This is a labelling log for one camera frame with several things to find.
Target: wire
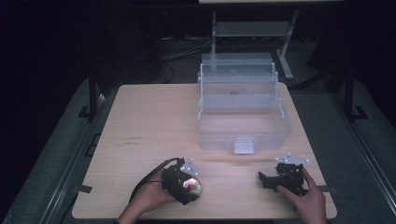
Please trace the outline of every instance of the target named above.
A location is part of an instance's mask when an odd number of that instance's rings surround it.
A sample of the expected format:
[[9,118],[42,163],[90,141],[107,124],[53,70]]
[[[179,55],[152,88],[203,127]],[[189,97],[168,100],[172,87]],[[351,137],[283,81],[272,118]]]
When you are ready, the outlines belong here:
[[168,64],[164,64],[163,66],[169,68],[171,70],[171,72],[172,72],[172,75],[171,75],[171,77],[169,79],[168,79],[168,76],[166,75],[166,73],[164,71],[161,72],[161,74],[165,76],[165,79],[163,79],[163,84],[167,84],[167,83],[171,82],[172,79],[175,77],[175,69],[173,69],[173,67],[171,67]]
[[206,43],[204,43],[200,47],[197,47],[197,48],[194,48],[194,49],[189,49],[189,50],[186,50],[186,51],[181,52],[179,54],[174,54],[174,55],[170,55],[170,56],[163,56],[163,59],[164,60],[172,60],[172,59],[175,59],[175,58],[179,58],[179,57],[187,56],[187,55],[190,55],[190,54],[193,54],[193,53],[197,53],[197,52],[199,52],[199,51],[201,51],[203,49],[206,49],[206,48],[210,47],[211,43],[212,43],[212,41],[209,40],[209,41],[207,41]]

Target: metal stand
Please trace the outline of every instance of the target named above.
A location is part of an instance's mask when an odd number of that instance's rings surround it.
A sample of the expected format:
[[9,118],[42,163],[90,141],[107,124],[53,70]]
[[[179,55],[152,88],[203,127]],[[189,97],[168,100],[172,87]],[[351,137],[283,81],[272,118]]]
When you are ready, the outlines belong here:
[[217,21],[216,11],[212,21],[212,53],[216,53],[216,37],[218,36],[284,36],[285,42],[281,49],[276,50],[280,66],[287,79],[293,79],[286,51],[289,46],[294,25],[299,11],[293,11],[289,21]]

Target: hand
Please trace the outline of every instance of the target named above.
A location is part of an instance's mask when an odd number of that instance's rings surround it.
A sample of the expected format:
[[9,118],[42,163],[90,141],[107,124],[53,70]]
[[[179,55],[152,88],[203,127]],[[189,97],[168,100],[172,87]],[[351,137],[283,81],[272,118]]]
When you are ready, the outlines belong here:
[[120,224],[132,224],[149,211],[154,210],[163,203],[175,202],[176,199],[167,191],[163,190],[161,174],[163,168],[157,172],[148,182],[144,184],[129,202],[118,218]]
[[299,197],[282,186],[277,186],[276,189],[294,204],[303,223],[325,224],[327,223],[326,196],[320,191],[305,168],[303,168],[303,175],[309,187],[305,196]]

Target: cable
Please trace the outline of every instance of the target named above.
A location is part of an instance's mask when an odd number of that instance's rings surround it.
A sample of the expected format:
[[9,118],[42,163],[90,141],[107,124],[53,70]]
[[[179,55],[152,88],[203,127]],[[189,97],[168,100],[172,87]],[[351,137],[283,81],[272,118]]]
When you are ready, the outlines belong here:
[[167,84],[167,83],[171,82],[172,79],[175,77],[175,69],[173,69],[173,67],[171,67],[168,64],[164,64],[163,66],[169,68],[171,70],[171,72],[172,72],[172,75],[171,75],[171,77],[169,79],[168,79],[168,76],[166,75],[166,73],[164,71],[161,72],[161,74],[165,76],[165,79],[163,79],[163,84]]

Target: clear plastic bin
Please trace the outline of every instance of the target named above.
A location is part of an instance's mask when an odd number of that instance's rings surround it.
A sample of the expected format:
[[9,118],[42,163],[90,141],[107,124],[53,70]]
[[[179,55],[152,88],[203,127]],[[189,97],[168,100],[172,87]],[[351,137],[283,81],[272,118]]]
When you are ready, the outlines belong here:
[[203,150],[277,150],[291,133],[269,53],[204,54],[197,125]]

